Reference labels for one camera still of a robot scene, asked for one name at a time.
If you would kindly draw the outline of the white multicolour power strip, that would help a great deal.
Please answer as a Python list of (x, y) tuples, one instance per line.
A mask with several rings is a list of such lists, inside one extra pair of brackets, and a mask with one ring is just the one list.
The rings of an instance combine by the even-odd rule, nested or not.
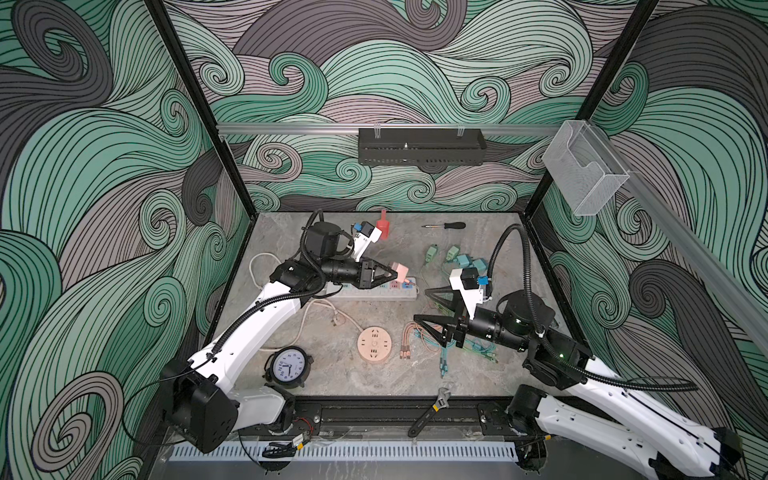
[(331, 300), (403, 302), (415, 301), (419, 293), (415, 277), (407, 277), (404, 282), (394, 280), (373, 289), (360, 290), (351, 285), (344, 285), (337, 293), (338, 289), (339, 287), (332, 283), (327, 285), (326, 290), (329, 293), (334, 293), (330, 297)]

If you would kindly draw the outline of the pink usb charger plug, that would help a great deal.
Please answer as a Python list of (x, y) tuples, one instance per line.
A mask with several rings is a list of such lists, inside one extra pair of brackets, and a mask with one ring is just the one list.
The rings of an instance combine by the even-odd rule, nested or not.
[(396, 281), (398, 283), (406, 283), (407, 282), (407, 275), (409, 272), (409, 268), (399, 262), (393, 262), (391, 264), (391, 269), (394, 270), (397, 274)]

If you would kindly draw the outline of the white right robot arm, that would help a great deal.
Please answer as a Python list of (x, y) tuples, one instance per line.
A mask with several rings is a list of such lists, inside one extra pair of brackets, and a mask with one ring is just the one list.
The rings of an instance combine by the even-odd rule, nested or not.
[[(496, 261), (511, 233), (522, 245), (523, 287), (485, 308), (491, 298)], [(540, 445), (549, 435), (564, 437), (643, 474), (648, 479), (737, 479), (743, 450), (726, 427), (710, 428), (668, 408), (654, 393), (697, 390), (679, 378), (624, 379), (584, 344), (557, 331), (555, 312), (532, 290), (531, 252), (526, 229), (508, 226), (484, 271), (466, 266), (451, 271), (446, 287), (427, 290), (445, 315), (417, 314), (414, 323), (439, 345), (462, 347), (469, 337), (525, 355), (523, 367), (542, 384), (596, 408), (584, 411), (528, 385), (508, 407), (513, 429), (528, 438), (517, 448), (520, 466), (535, 469), (544, 460)]]

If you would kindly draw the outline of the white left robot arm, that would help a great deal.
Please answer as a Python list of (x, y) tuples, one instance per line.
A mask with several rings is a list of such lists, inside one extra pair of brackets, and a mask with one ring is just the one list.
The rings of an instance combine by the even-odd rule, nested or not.
[(294, 400), (287, 390), (300, 385), (301, 377), (270, 380), (249, 393), (236, 391), (236, 382), (276, 330), (328, 285), (371, 290), (397, 279), (394, 269), (365, 254), (382, 235), (368, 221), (344, 230), (313, 212), (297, 252), (275, 268), (253, 303), (201, 350), (163, 367), (163, 419), (202, 453), (239, 430), (289, 429)]

